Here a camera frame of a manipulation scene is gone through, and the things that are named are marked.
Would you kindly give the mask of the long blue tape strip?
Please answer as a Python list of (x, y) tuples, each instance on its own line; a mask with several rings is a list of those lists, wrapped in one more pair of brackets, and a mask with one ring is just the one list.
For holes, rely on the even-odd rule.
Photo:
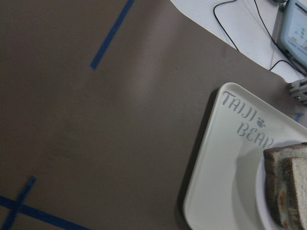
[(95, 54), (92, 62), (90, 63), (90, 68), (96, 70), (101, 62), (103, 56), (105, 55), (106, 51), (108, 50), (112, 40), (114, 39), (115, 35), (117, 34), (118, 30), (120, 29), (122, 23), (124, 22), (126, 16), (128, 15), (131, 7), (134, 4), (134, 0), (128, 0), (124, 5), (123, 9), (121, 10), (120, 14), (116, 18), (114, 24), (112, 25), (111, 29), (109, 30), (107, 36), (103, 40), (101, 46), (99, 47), (97, 53)]

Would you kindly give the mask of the cream bear serving tray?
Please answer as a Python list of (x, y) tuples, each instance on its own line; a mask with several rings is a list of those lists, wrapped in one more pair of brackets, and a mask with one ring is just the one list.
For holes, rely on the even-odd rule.
[(263, 151), (307, 130), (236, 83), (218, 91), (183, 203), (193, 230), (277, 230), (265, 202)]

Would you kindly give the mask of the light blue control device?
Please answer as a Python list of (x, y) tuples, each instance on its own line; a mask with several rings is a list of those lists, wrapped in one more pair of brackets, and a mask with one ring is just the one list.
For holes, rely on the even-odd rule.
[(273, 35), (281, 52), (307, 65), (307, 3), (303, 0), (276, 0), (279, 9)]

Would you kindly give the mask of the crossing blue tape strip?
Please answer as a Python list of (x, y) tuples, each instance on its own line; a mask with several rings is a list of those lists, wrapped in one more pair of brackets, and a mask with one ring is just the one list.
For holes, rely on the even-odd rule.
[(53, 216), (30, 206), (26, 206), (22, 203), (18, 203), (17, 201), (8, 199), (3, 196), (0, 197), (0, 205), (10, 210), (10, 213), (8, 214), (4, 224), (1, 227), (2, 230), (10, 230), (19, 213), (61, 228), (63, 230), (88, 230), (88, 228), (84, 226), (69, 222), (62, 218)]

